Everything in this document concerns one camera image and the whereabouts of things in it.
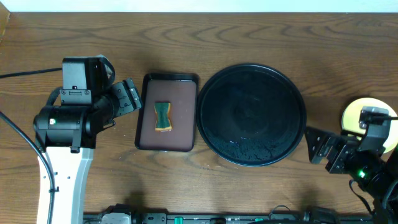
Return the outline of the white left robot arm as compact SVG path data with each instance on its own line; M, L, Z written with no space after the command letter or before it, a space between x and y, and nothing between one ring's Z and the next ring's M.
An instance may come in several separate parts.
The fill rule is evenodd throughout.
M133 80L110 86L65 85L61 105L48 102L34 119L40 147L37 223L82 223L96 136L142 106Z

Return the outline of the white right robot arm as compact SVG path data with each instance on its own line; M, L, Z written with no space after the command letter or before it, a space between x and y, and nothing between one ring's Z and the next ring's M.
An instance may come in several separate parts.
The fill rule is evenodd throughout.
M305 139L312 164L327 159L331 174L348 174L352 182L373 199L374 210L366 207L374 223L397 223L397 154L387 162L377 149L364 150L356 136L337 135L306 127Z

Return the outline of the yellow plate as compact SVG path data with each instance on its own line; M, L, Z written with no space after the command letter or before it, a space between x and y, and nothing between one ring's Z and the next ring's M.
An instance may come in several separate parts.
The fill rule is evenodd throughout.
M364 134L365 130L359 127L359 117L364 106L372 106L387 109L389 115L397 117L397 113L385 102L375 98L359 98L352 101L344 110L341 117L342 130L351 131L358 134ZM389 137L383 144L386 148L384 153L390 152L397 146L397 120L391 122Z

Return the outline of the green orange sponge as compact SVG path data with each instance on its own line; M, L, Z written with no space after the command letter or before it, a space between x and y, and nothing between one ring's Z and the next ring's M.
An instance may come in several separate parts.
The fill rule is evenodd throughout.
M155 130L156 131L169 131L172 130L172 122L170 119L171 103L169 102L156 102L155 109Z

